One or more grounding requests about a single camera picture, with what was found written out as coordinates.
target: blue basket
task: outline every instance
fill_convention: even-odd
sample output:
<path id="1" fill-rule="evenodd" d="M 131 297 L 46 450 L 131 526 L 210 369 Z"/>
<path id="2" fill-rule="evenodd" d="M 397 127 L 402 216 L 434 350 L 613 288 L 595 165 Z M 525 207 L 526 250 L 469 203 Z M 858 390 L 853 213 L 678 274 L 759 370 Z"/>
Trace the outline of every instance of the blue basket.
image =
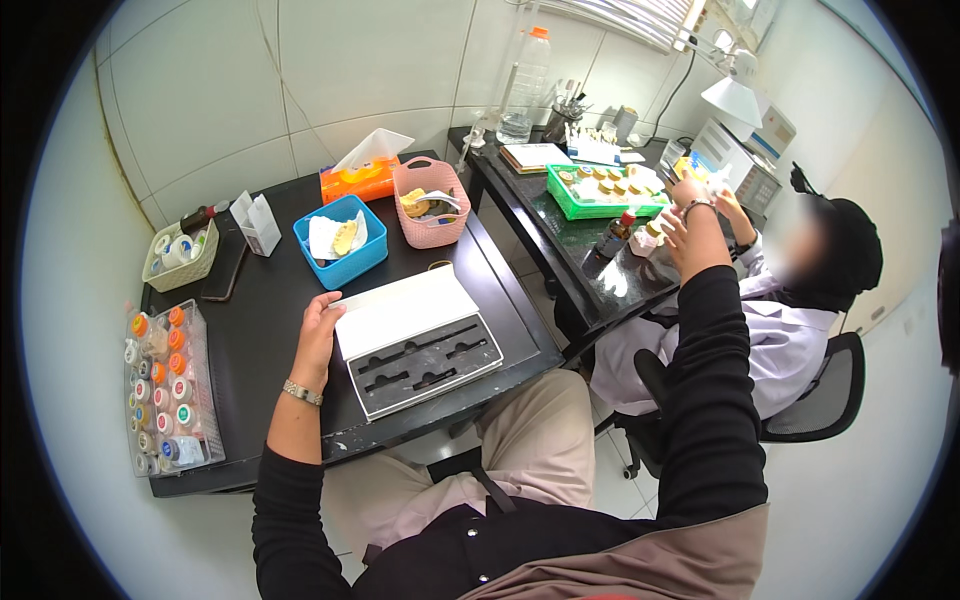
<path id="1" fill-rule="evenodd" d="M 317 261 L 310 255 L 310 218 L 326 217 L 343 223 L 355 219 L 357 210 L 363 210 L 367 217 L 367 243 L 339 260 L 327 261 L 325 267 L 318 267 Z M 321 206 L 298 219 L 294 223 L 294 235 L 300 242 L 300 251 L 306 257 L 307 264 L 327 290 L 340 289 L 387 257 L 387 228 L 383 227 L 373 211 L 353 194 Z"/>

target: beige pants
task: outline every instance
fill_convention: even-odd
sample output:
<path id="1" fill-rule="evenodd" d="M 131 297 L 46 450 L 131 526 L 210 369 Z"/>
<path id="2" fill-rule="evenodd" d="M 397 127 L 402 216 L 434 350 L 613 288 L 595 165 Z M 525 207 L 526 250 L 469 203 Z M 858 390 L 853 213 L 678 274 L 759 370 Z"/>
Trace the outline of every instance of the beige pants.
<path id="1" fill-rule="evenodd" d="M 484 470 L 506 494 L 591 508 L 593 420 L 587 385 L 555 370 L 498 399 L 477 423 Z M 447 509 L 486 512 L 487 491 L 470 473 L 437 485 L 426 467 L 378 452 L 324 476 L 324 513 L 357 557 L 415 536 Z"/>

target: black table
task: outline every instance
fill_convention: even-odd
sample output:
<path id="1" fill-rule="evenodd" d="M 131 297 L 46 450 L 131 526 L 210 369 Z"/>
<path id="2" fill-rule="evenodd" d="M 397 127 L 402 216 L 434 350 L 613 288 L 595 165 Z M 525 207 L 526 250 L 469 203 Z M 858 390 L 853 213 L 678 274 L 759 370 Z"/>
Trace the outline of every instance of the black table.
<path id="1" fill-rule="evenodd" d="M 433 153 L 400 158 L 412 156 L 436 158 Z M 198 300 L 207 321 L 210 375 L 227 459 L 179 476 L 151 478 L 155 496 L 252 488 L 276 397 L 293 364 L 303 308 L 324 291 L 292 230 L 298 218 L 320 205 L 319 178 L 310 175 L 263 193 L 283 238 L 270 258 L 247 253 L 229 301 Z M 540 315 L 474 214 L 469 215 L 456 244 L 414 250 L 403 237 L 393 197 L 368 206 L 387 228 L 389 255 L 345 285 L 344 296 L 421 273 L 435 261 L 450 260 L 503 350 L 503 366 L 442 396 L 367 422 L 347 381 L 347 367 L 334 349 L 321 411 L 324 461 L 329 465 L 469 419 L 487 401 L 563 362 Z M 228 212 L 216 219 L 222 236 L 236 229 Z M 189 298 L 199 299 L 203 285 L 200 280 L 165 294 L 145 285 L 141 308 L 163 311 Z"/>
<path id="2" fill-rule="evenodd" d="M 449 130 L 450 143 L 462 151 L 468 127 Z M 507 223 L 523 247 L 543 272 L 547 289 L 563 295 L 575 309 L 572 315 L 580 320 L 586 333 L 570 340 L 564 356 L 572 360 L 609 326 L 654 307 L 680 285 L 667 248 L 660 247 L 650 258 L 632 252 L 618 252 L 612 260 L 597 254 L 593 247 L 610 219 L 578 219 L 567 221 L 553 196 L 546 191 L 546 174 L 520 175 L 500 155 L 501 144 L 493 132 L 479 150 L 467 153 L 471 169 L 468 196 L 474 207 L 486 191 L 503 212 Z M 531 142 L 540 141 L 534 130 Z M 665 140 L 652 140 L 640 153 L 645 166 L 654 168 L 660 159 Z M 639 223 L 649 219 L 640 217 Z"/>

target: orange tissue box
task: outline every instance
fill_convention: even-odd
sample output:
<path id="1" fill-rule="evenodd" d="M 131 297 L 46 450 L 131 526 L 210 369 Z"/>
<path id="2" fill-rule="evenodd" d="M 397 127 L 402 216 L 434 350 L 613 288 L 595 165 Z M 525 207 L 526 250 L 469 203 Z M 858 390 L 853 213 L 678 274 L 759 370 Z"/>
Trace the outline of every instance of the orange tissue box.
<path id="1" fill-rule="evenodd" d="M 324 205 L 343 198 L 348 194 L 369 202 L 377 198 L 394 195 L 394 170 L 400 161 L 393 156 L 385 160 L 368 162 L 357 171 L 320 172 L 320 193 Z"/>

